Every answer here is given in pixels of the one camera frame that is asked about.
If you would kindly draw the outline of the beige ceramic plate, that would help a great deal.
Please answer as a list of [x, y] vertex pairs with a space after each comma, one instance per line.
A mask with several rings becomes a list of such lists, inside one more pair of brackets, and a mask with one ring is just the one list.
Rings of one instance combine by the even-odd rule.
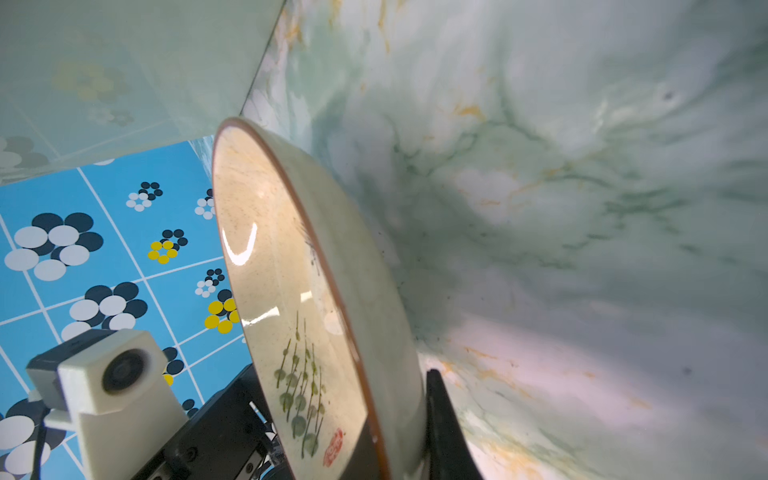
[[231, 289], [294, 477], [420, 477], [422, 373], [354, 203], [309, 154], [243, 118], [220, 126], [212, 178]]

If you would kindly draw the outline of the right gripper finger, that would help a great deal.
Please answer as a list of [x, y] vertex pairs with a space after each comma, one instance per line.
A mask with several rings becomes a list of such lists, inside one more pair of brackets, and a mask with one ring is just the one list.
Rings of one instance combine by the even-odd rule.
[[427, 445], [431, 480], [482, 480], [439, 370], [426, 373]]

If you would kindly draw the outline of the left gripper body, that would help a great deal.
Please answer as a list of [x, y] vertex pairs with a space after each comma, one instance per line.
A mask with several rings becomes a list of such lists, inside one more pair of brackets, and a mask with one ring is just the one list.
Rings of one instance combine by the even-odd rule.
[[292, 479], [255, 368], [217, 392], [136, 479]]

